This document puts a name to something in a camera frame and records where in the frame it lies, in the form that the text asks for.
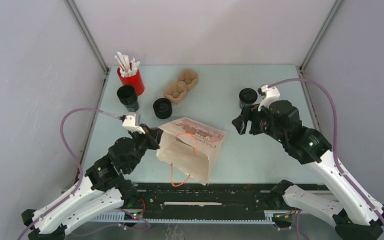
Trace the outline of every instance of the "paper bag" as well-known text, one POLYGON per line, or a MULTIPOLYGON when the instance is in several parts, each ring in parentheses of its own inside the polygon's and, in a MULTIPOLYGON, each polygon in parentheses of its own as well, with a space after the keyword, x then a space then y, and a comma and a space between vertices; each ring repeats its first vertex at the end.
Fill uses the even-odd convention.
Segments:
POLYGON ((159 128, 164 132, 159 142, 160 149, 156 152, 157 158, 169 165, 173 164, 198 183, 207 184, 226 133, 187 117, 173 120, 159 128))

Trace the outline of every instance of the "red cup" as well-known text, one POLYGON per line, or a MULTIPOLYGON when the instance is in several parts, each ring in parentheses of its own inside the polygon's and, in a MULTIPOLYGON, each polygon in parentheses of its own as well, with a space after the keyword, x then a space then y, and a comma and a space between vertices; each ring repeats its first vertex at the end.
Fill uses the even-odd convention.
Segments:
POLYGON ((138 96, 145 91, 145 86, 142 82, 141 72, 139 71, 139 69, 137 70, 137 73, 134 76, 122 77, 122 74, 120 73, 120 67, 118 67, 117 74, 123 85, 131 85, 134 87, 134 90, 136 91, 136 94, 138 96))

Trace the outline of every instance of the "black cup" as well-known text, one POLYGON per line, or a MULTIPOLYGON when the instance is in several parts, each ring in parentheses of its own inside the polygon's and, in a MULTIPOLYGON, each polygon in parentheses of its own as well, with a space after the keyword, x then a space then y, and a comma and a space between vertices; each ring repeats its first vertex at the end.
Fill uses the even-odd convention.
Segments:
POLYGON ((239 107, 252 106, 257 101, 257 92, 252 88, 244 88, 239 92, 239 107))
POLYGON ((172 113, 172 103, 166 98, 155 100, 152 105, 155 116, 159 119, 168 119, 172 113))
POLYGON ((117 97, 129 112, 136 112, 139 110, 138 95, 133 86, 121 86, 117 90, 117 97))

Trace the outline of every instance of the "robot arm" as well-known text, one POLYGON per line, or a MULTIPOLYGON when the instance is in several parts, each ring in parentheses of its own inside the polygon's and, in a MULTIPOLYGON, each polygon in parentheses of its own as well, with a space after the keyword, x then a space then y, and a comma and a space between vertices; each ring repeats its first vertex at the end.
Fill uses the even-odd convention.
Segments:
POLYGON ((39 218, 60 200, 68 199, 40 218, 28 235, 29 240, 63 240, 76 228, 94 217, 122 206, 131 207, 138 200, 138 191, 124 175, 130 174, 139 164, 148 149, 157 150, 161 131, 139 124, 139 115, 128 113, 123 127, 131 135, 115 141, 108 154, 97 160, 82 176, 81 184, 74 194, 75 183, 47 206, 21 214, 26 226, 39 218))
POLYGON ((331 224, 345 240, 378 239, 383 232, 379 217, 344 176, 347 175, 369 197, 383 218, 384 205, 371 197, 339 161, 345 171, 340 173, 332 145, 317 130, 302 126, 298 109, 287 100, 278 100, 280 94, 276 87, 264 85, 258 92, 265 96, 261 103, 243 108, 232 121, 238 133, 244 134, 247 122, 251 121, 250 134, 264 133, 281 143, 285 152, 311 169, 339 202, 332 203, 305 192, 288 181, 280 182, 272 193, 290 207, 302 209, 331 224))

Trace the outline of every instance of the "tabletop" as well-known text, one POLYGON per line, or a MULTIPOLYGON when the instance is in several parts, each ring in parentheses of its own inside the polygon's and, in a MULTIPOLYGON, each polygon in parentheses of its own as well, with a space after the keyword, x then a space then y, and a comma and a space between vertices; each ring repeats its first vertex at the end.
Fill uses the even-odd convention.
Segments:
MULTIPOLYGON (((239 135, 231 123, 241 113, 239 92, 242 89, 256 90, 264 84, 298 78, 294 65, 144 65, 140 67, 140 74, 145 85, 144 93, 138 97, 140 123, 153 128, 187 117, 227 133, 211 172, 210 183, 278 183, 282 179, 297 184, 322 183, 309 169, 288 156, 282 145, 271 137, 248 133, 239 135), (198 84, 180 104, 173 104, 171 117, 164 120, 157 118, 153 110, 154 101, 164 97, 164 88, 175 81, 183 69, 196 71, 199 74, 198 84)), ((113 66, 100 101, 101 110, 116 115, 127 113, 116 94, 121 86, 117 67, 113 66)), ((278 86, 278 89, 280 100, 289 100, 298 108, 303 125, 313 128, 302 85, 289 82, 278 86)), ((98 114, 83 159, 84 171, 106 155, 117 139, 128 136, 120 121, 98 114)), ((156 151, 148 150, 133 173, 125 178, 133 182, 170 183, 170 175, 170 165, 158 160, 156 151)), ((174 170, 175 182, 182 182, 186 177, 180 170, 174 170)))

